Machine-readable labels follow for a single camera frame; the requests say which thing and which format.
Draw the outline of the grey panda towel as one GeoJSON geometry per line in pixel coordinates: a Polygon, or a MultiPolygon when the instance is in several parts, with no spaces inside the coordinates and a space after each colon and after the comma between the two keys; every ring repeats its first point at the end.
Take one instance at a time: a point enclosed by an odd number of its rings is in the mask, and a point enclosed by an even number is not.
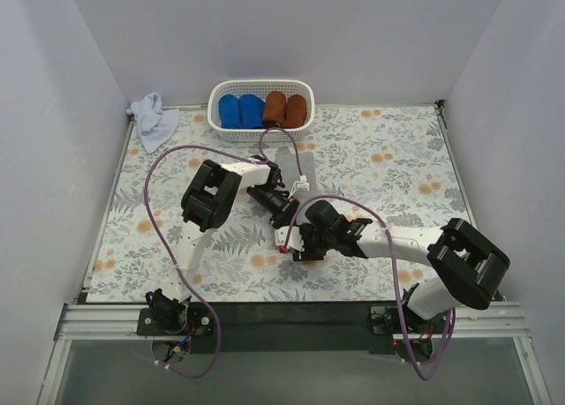
{"type": "MultiPolygon", "coordinates": [[[[294,197],[300,201],[304,201],[315,196],[318,192],[316,166],[312,152],[299,153],[298,159],[300,161],[302,173],[309,183],[309,190],[296,191],[294,197]]],[[[279,148],[275,153],[275,163],[281,169],[282,181],[285,184],[285,189],[290,191],[293,184],[300,180],[296,154],[286,146],[279,148]]]]}

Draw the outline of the light blue towel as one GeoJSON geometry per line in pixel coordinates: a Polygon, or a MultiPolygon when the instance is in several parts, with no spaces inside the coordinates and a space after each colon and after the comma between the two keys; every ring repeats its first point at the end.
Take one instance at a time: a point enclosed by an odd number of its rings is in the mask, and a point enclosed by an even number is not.
{"type": "Polygon", "coordinates": [[[154,153],[173,136],[180,119],[179,109],[162,108],[162,97],[158,93],[132,102],[126,114],[135,122],[141,145],[148,154],[154,153]]]}

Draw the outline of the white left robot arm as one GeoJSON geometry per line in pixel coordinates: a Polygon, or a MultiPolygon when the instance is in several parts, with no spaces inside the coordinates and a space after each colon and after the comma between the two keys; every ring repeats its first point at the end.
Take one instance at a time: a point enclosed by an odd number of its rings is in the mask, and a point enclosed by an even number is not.
{"type": "Polygon", "coordinates": [[[200,165],[181,199],[182,236],[172,252],[175,274],[146,294],[152,318],[168,334],[195,327],[188,308],[192,292],[188,279],[200,265],[211,236],[227,221],[237,193],[245,189],[270,213],[274,228],[288,226],[298,210],[298,191],[309,191],[303,171],[287,191],[282,171],[273,162],[219,164],[206,160],[200,165]]]}

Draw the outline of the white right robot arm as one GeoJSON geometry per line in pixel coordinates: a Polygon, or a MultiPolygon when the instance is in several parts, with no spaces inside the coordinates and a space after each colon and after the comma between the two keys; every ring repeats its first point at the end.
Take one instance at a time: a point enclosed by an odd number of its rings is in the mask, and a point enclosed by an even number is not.
{"type": "Polygon", "coordinates": [[[459,305],[487,309],[510,267],[499,247],[460,218],[435,228],[385,229],[376,219],[348,220],[326,200],[309,206],[305,218],[275,231],[280,251],[296,261],[321,260],[333,250],[350,258],[411,261],[435,271],[435,279],[400,295],[400,323],[414,333],[459,305]]]}

